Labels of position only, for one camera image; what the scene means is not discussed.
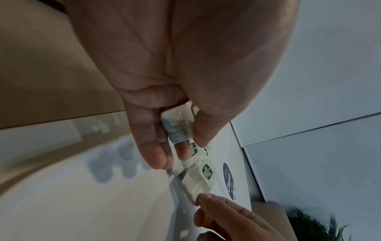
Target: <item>finger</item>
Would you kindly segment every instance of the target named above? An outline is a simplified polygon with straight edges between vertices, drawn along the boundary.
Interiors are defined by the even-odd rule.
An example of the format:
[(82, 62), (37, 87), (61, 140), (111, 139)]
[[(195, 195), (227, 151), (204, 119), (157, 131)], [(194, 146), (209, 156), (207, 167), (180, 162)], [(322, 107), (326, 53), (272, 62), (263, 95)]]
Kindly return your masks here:
[(192, 153), (190, 148), (191, 147), (190, 147), (189, 141), (183, 141), (183, 142), (175, 144), (177, 157), (182, 161), (186, 161), (189, 158), (191, 158)]
[(254, 222), (239, 214), (225, 202), (211, 198), (207, 194), (200, 194), (198, 203), (208, 218), (214, 220), (227, 233), (237, 233), (238, 230), (248, 226), (259, 228)]
[(238, 205), (237, 203), (225, 198), (225, 197), (221, 197), (221, 196), (217, 196), (217, 195), (214, 195), (214, 194), (208, 194), (210, 197), (214, 198), (214, 199), (217, 199), (221, 202), (224, 202), (226, 203), (229, 207), (231, 207), (234, 211), (236, 211), (237, 213), (241, 214), (242, 216), (252, 220), (253, 222), (255, 222), (258, 226), (260, 226), (261, 228), (266, 228), (268, 226), (268, 223), (262, 219), (260, 216), (258, 216), (257, 214), (253, 213), (252, 211)]
[(199, 147), (206, 147), (217, 133), (230, 121), (199, 110), (194, 119), (193, 139)]
[(180, 85), (158, 85), (133, 91), (119, 89), (118, 92), (127, 102), (151, 109), (174, 106), (188, 101)]
[(193, 217), (193, 222), (196, 227), (204, 227), (207, 229), (211, 229), (218, 233), (221, 237), (226, 239), (229, 234), (225, 229), (221, 228), (214, 220), (208, 218), (205, 212), (202, 209), (198, 209)]
[(223, 239), (220, 236), (218, 236), (217, 234), (215, 234), (211, 231), (208, 231), (206, 233), (201, 233), (197, 237), (197, 241), (223, 241)]
[(126, 101), (124, 105), (132, 135), (147, 164), (153, 169), (172, 166), (173, 156), (160, 121), (160, 109), (147, 109)]

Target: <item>dark blue oval logo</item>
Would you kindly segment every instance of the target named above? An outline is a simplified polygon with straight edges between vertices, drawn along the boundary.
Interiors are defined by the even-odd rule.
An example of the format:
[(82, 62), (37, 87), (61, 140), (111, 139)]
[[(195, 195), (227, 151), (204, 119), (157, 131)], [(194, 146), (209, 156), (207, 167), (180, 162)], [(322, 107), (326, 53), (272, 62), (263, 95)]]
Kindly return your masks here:
[(226, 163), (223, 164), (223, 178), (225, 179), (227, 191), (229, 192), (231, 199), (234, 201), (235, 200), (235, 186), (234, 186), (233, 176), (231, 175), (230, 169)]

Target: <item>green plant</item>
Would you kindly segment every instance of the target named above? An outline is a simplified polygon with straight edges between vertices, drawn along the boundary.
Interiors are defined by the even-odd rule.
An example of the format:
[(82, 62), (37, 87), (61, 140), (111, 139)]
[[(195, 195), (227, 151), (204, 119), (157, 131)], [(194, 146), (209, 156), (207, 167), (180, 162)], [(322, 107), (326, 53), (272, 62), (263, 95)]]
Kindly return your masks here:
[(347, 225), (339, 227), (334, 216), (330, 217), (329, 226), (326, 226), (299, 209), (296, 209), (295, 212), (310, 241), (344, 241), (343, 232)]

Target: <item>wooden surface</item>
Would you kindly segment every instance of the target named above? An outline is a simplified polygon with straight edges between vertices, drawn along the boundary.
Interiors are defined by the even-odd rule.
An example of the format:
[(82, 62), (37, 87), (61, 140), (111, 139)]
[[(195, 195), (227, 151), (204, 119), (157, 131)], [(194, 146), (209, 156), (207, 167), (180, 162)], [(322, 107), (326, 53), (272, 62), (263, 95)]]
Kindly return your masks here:
[(0, 129), (123, 110), (66, 15), (0, 1)]

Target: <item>hand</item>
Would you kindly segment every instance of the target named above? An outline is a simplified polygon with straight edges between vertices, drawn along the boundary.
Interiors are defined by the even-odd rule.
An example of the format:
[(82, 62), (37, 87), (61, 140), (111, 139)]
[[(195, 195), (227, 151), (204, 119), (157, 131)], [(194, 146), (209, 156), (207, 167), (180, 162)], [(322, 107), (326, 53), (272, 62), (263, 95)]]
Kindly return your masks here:
[[(140, 153), (173, 164), (163, 108), (191, 100), (194, 141), (205, 147), (273, 73), (299, 0), (66, 0), (73, 28), (121, 95)], [(179, 159), (189, 144), (175, 145)]]
[[(260, 216), (224, 197), (200, 194), (198, 203), (201, 208), (194, 214), (194, 224), (214, 230), (227, 241), (286, 241)], [(210, 231), (197, 238), (197, 241), (218, 240), (223, 239)]]

